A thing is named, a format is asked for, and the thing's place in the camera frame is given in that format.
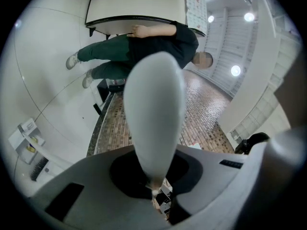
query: patterned cloth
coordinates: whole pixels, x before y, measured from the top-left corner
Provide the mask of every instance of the patterned cloth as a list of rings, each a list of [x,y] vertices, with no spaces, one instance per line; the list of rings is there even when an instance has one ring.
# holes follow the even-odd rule
[[[206,0],[187,0],[188,27],[195,28],[207,34],[207,4]]]

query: forearm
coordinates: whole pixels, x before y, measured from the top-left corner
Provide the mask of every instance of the forearm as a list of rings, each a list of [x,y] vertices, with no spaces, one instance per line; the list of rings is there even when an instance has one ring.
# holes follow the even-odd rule
[[[163,24],[163,25],[154,25],[149,26],[148,36],[173,36],[176,34],[176,26]]]

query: brown mosaic tile wall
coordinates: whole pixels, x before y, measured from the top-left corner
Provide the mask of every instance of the brown mosaic tile wall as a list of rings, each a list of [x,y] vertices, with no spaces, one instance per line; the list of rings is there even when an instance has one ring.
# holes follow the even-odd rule
[[[204,150],[233,153],[232,146],[216,123],[230,103],[230,97],[191,71],[185,70],[184,76],[187,85],[187,111],[178,143],[189,146],[198,142]],[[99,136],[98,153],[132,144],[122,92],[114,95]]]

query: hand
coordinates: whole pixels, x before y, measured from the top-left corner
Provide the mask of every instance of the hand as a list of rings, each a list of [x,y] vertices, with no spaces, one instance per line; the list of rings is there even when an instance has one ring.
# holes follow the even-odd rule
[[[127,34],[128,37],[144,38],[150,36],[150,29],[144,25],[133,25],[131,34]]]

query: trouser leg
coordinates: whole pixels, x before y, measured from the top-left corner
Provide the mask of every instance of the trouser leg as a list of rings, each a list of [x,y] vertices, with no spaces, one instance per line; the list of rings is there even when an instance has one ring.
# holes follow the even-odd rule
[[[91,59],[128,61],[128,53],[129,41],[127,35],[124,34],[80,49],[78,59],[80,61],[89,61]]]
[[[92,71],[93,79],[126,79],[132,67],[125,62],[109,61],[101,64]]]

